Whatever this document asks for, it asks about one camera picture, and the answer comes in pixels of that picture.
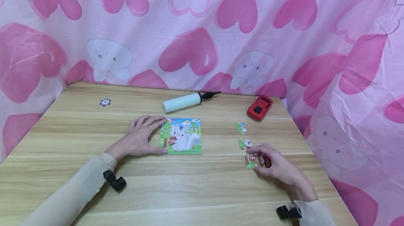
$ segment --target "hand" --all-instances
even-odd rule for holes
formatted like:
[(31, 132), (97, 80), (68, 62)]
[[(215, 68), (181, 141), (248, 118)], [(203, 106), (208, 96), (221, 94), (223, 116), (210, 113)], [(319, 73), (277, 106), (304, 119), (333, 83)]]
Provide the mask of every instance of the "hand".
[(276, 178), (288, 185), (295, 185), (305, 178), (302, 171), (268, 144), (250, 147), (247, 152), (260, 158), (261, 166), (254, 168), (260, 175)]
[(280, 152), (267, 144), (250, 147), (247, 152), (260, 158), (261, 166), (254, 168), (257, 173), (276, 178), (287, 185), (294, 186), (296, 195), (301, 201), (318, 200), (310, 180)]
[(132, 120), (125, 136), (110, 146), (105, 152), (114, 157), (117, 162), (126, 155), (167, 154), (167, 149), (153, 147), (149, 144), (149, 136), (165, 122), (167, 122), (167, 118), (165, 117), (151, 117), (148, 115)]

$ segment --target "black wrist strap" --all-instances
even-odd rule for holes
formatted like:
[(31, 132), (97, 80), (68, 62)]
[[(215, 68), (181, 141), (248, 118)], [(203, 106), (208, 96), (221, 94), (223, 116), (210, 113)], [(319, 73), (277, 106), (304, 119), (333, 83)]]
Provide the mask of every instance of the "black wrist strap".
[(276, 212), (281, 220), (290, 218), (302, 218), (302, 214), (299, 208), (294, 207), (288, 210), (286, 206), (282, 206), (276, 209)]
[(122, 177), (116, 178), (111, 170), (106, 170), (103, 175), (104, 179), (111, 184), (112, 188), (117, 192), (122, 191), (122, 189), (126, 186), (125, 179)]

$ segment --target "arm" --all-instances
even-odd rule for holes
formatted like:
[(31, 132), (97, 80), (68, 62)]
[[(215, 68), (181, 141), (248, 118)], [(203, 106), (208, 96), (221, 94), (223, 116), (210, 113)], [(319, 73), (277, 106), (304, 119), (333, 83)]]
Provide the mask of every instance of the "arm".
[(142, 116), (130, 122), (129, 131), (104, 153), (91, 158), (64, 186), (43, 202), (21, 226), (67, 226), (104, 185), (103, 173), (113, 171), (125, 155), (167, 154), (164, 148), (152, 147), (148, 138), (165, 117)]
[(300, 209), (300, 226), (335, 226), (329, 210), (318, 199), (310, 180), (280, 152), (267, 144), (250, 147), (247, 152), (260, 158), (261, 166), (254, 168), (257, 173), (295, 188), (298, 200), (293, 202), (293, 206)]
[(113, 171), (115, 165), (116, 160), (107, 153), (91, 158), (71, 180), (28, 216), (21, 226), (70, 225), (104, 185), (104, 171)]

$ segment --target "finger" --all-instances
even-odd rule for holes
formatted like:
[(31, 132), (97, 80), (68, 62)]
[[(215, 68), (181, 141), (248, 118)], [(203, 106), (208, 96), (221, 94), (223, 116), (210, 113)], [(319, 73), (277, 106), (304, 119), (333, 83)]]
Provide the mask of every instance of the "finger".
[(166, 118), (165, 118), (165, 117), (162, 117), (162, 116), (154, 116), (154, 117), (149, 118), (146, 122), (144, 122), (144, 125), (149, 126), (149, 125), (151, 125), (152, 123), (154, 123), (154, 122), (156, 122), (156, 121), (160, 121), (160, 120), (162, 120), (162, 119), (166, 119)]
[(267, 157), (271, 157), (271, 154), (273, 152), (272, 149), (269, 149), (265, 146), (257, 146), (257, 147), (250, 147), (247, 149), (247, 152), (249, 154), (254, 154), (256, 152), (258, 152), (259, 154), (263, 153), (265, 154)]
[(260, 146), (263, 146), (263, 147), (266, 147), (266, 148), (268, 148), (268, 149), (273, 150), (273, 148), (272, 148), (269, 144), (266, 144), (266, 143), (263, 143), (263, 144), (261, 144)]
[(137, 124), (135, 127), (143, 125), (144, 122), (146, 122), (146, 120), (148, 120), (149, 118), (150, 118), (149, 115), (139, 117), (139, 120), (137, 121)]
[(260, 155), (260, 164), (265, 165), (265, 159), (264, 159), (263, 155)]
[(149, 149), (147, 149), (147, 153), (154, 154), (154, 155), (165, 155), (165, 154), (167, 154), (167, 149), (162, 148), (162, 147), (150, 146)]
[(129, 123), (129, 129), (135, 128), (138, 121), (139, 119), (131, 120)]
[(166, 118), (161, 119), (159, 121), (156, 121), (154, 123), (152, 123), (151, 125), (149, 125), (149, 128), (151, 129), (151, 131), (156, 130), (159, 126), (165, 124), (166, 122), (168, 122), (168, 120)]
[(264, 160), (265, 160), (265, 165), (267, 166), (267, 168), (270, 168), (272, 165), (271, 159), (268, 157), (265, 157)]
[(256, 166), (256, 167), (254, 168), (254, 171), (255, 171), (256, 173), (260, 174), (260, 175), (263, 175), (263, 176), (272, 176), (272, 175), (271, 175), (271, 170), (270, 170), (270, 168), (261, 167), (261, 166)]

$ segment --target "pink curtain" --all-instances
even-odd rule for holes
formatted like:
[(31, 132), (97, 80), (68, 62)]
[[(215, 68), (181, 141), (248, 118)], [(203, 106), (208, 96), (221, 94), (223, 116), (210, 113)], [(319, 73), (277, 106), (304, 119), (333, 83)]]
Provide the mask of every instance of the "pink curtain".
[(0, 162), (77, 80), (266, 94), (360, 226), (401, 226), (403, 4), (0, 0)]

